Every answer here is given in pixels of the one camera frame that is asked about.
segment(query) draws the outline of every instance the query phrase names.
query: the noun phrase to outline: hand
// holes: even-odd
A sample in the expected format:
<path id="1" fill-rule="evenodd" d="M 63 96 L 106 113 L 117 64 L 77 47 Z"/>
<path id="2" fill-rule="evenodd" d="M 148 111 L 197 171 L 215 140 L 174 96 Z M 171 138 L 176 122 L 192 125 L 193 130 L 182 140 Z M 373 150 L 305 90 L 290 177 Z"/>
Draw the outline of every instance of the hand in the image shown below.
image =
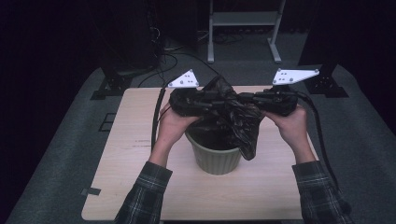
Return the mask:
<path id="1" fill-rule="evenodd" d="M 279 128 L 283 140 L 291 147 L 297 163 L 315 161 L 306 132 L 306 111 L 297 105 L 296 109 L 287 117 L 263 111 L 264 116 L 271 119 Z"/>
<path id="2" fill-rule="evenodd" d="M 148 160 L 166 167 L 173 144 L 181 138 L 187 127 L 198 119 L 198 117 L 181 117 L 169 103 L 166 104 L 160 111 L 158 137 Z"/>

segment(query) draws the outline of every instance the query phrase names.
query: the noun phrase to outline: person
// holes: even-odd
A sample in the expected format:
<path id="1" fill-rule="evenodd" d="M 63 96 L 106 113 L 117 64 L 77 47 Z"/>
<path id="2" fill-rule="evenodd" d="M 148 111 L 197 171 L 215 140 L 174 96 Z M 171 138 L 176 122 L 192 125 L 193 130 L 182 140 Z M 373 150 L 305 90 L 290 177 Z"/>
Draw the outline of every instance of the person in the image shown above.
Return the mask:
<path id="1" fill-rule="evenodd" d="M 181 117 L 167 104 L 161 110 L 158 138 L 133 188 L 114 219 L 115 223 L 154 224 L 160 222 L 163 195 L 172 171 L 166 169 L 169 152 L 196 117 Z M 291 147 L 296 164 L 292 170 L 301 195 L 304 223 L 354 223 L 350 206 L 316 160 L 308 142 L 306 111 L 297 105 L 287 117 L 262 111 L 278 127 Z"/>

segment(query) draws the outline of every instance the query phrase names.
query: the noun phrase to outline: gray carpet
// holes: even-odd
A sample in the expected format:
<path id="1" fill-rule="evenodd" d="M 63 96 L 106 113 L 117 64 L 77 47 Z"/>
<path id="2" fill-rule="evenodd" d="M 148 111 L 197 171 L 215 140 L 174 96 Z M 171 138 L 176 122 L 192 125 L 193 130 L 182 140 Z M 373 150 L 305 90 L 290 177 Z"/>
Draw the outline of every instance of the gray carpet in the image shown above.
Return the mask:
<path id="1" fill-rule="evenodd" d="M 266 45 L 267 36 L 244 35 L 243 40 L 233 44 L 215 45 L 215 63 L 210 66 L 232 85 L 270 85 L 278 67 L 319 68 L 315 65 L 297 66 L 306 34 L 279 34 L 276 44 L 282 64 L 273 62 Z M 166 47 L 177 46 L 173 41 Z M 177 65 L 164 72 L 165 79 L 193 69 L 203 86 L 215 75 L 203 62 L 191 57 L 193 54 L 205 61 L 206 45 L 200 45 L 197 50 L 184 48 L 167 53 L 177 58 Z M 162 70 L 171 68 L 175 62 L 171 56 L 163 57 Z M 131 86 L 137 87 L 150 74 L 134 78 Z M 396 137 L 347 70 L 338 66 L 333 77 L 346 90 L 348 98 L 310 97 L 320 114 L 330 163 L 352 206 L 352 217 L 361 224 L 394 223 Z M 85 197 L 80 193 L 91 185 L 108 137 L 108 132 L 98 132 L 99 127 L 107 113 L 117 112 L 121 99 L 121 96 L 107 96 L 105 100 L 90 100 L 103 79 L 100 68 L 87 79 L 7 223 L 110 223 L 85 221 L 80 215 L 85 203 Z M 154 76 L 141 83 L 141 87 L 159 87 L 162 83 L 158 76 Z M 292 87 L 307 92 L 303 83 Z M 309 133 L 321 158 L 312 118 L 309 117 Z"/>

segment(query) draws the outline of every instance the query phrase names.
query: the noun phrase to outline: plaid shirt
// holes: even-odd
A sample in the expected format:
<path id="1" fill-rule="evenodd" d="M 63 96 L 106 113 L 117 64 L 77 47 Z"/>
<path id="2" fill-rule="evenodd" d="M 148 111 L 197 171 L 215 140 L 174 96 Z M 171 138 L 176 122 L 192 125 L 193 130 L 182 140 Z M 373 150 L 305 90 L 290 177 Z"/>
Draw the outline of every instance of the plaid shirt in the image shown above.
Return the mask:
<path id="1" fill-rule="evenodd" d="M 332 186 L 319 161 L 292 166 L 301 194 L 304 222 L 307 224 L 349 224 L 350 207 Z M 163 194 L 172 172 L 146 162 L 134 187 L 117 213 L 115 223 L 156 224 L 160 222 Z"/>

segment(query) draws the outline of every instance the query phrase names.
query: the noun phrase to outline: ribbed bin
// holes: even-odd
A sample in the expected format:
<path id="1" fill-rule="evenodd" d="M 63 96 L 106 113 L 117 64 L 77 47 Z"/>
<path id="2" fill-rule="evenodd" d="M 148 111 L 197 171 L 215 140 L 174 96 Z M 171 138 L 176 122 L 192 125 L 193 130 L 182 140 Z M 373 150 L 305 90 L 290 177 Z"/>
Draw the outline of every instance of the ribbed bin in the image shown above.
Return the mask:
<path id="1" fill-rule="evenodd" d="M 209 174 L 228 174 L 235 169 L 241 159 L 239 147 L 229 150 L 214 150 L 199 145 L 192 139 L 189 132 L 186 132 L 186 137 L 191 142 L 197 164 Z"/>

